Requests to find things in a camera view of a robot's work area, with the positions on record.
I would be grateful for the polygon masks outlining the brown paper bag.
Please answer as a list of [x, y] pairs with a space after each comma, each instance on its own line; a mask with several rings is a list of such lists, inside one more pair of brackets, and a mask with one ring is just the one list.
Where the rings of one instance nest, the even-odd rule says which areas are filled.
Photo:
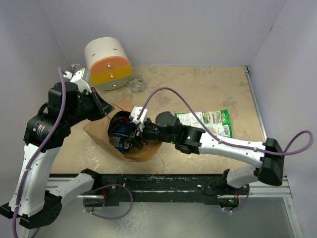
[[165, 163], [158, 153], [162, 143], [143, 140], [137, 135], [136, 124], [129, 118], [134, 105], [127, 99], [121, 99], [113, 104], [114, 111], [103, 119], [87, 123], [83, 129], [89, 137], [109, 155], [119, 161], [131, 163], [148, 162], [159, 158], [162, 168], [150, 163], [151, 169], [157, 174], [163, 174]]

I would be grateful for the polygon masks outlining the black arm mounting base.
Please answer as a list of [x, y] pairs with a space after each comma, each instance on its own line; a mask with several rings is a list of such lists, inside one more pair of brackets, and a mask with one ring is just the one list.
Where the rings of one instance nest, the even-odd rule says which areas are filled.
[[203, 203], [235, 208], [249, 186], [232, 188], [221, 174], [102, 174], [86, 198], [101, 198], [105, 206], [121, 202]]

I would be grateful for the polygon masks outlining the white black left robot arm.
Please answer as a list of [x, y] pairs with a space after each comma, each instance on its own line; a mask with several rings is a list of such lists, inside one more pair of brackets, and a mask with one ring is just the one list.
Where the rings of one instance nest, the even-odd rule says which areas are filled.
[[78, 195], [99, 193], [101, 175], [90, 169], [57, 188], [48, 190], [47, 182], [71, 127], [87, 119], [102, 119], [113, 110], [94, 88], [80, 92], [72, 82], [55, 84], [48, 92], [48, 102], [27, 123], [23, 169], [13, 198], [0, 207], [1, 215], [9, 219], [18, 217], [21, 226], [36, 229], [50, 225]]

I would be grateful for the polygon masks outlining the green white snack packet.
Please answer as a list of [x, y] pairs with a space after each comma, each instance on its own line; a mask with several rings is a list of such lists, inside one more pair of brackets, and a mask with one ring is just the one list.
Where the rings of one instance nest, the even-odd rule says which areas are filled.
[[[228, 110], [196, 112], [197, 117], [213, 134], [228, 138], [233, 137]], [[203, 128], [192, 113], [175, 113], [183, 125]]]

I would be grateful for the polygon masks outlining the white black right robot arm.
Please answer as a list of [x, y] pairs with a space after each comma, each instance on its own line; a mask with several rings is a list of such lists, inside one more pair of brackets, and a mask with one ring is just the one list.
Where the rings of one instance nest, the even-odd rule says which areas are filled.
[[210, 135], [202, 128], [183, 125], [171, 112], [160, 113], [152, 122], [146, 111], [138, 107], [133, 109], [129, 118], [132, 128], [129, 139], [138, 149], [158, 141], [174, 144], [176, 150], [185, 154], [218, 155], [246, 163], [223, 172], [220, 188], [226, 194], [257, 181], [272, 186], [282, 185], [284, 158], [276, 155], [281, 148], [275, 139], [250, 142]]

